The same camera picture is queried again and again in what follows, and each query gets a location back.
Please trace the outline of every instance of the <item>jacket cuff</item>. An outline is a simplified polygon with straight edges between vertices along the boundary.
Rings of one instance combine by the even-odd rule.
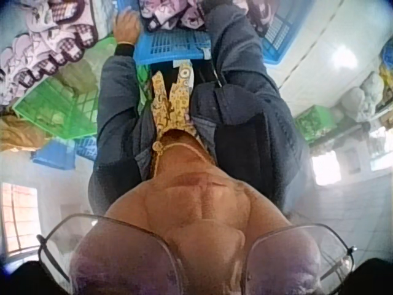
[[[119,44],[116,47],[115,55],[123,57],[132,57],[134,55],[135,46],[131,44]]]
[[[202,11],[205,15],[209,14],[214,8],[220,5],[232,5],[233,0],[203,0],[201,3]]]

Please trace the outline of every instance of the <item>hand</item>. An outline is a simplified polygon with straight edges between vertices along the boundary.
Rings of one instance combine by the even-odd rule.
[[[136,11],[132,11],[130,7],[127,7],[120,15],[115,17],[113,33],[118,44],[135,45],[141,33],[139,14]]]

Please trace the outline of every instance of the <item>ceiling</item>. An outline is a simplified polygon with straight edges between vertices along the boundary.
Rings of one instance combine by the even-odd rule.
[[[268,73],[294,116],[314,104],[331,107],[378,70],[392,34],[386,0],[315,0],[286,56]]]

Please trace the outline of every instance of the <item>person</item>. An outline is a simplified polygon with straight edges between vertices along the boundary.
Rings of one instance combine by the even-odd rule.
[[[89,201],[94,214],[162,238],[182,261],[192,294],[238,294],[255,240],[291,225],[282,212],[302,193],[309,152],[242,10],[229,0],[205,0],[202,8],[217,80],[189,93],[183,64],[169,102],[157,73],[154,102],[141,115],[133,60],[141,24],[131,9],[117,17],[118,45],[101,77]],[[315,253],[301,239],[298,249]],[[315,274],[317,265],[305,272]]]

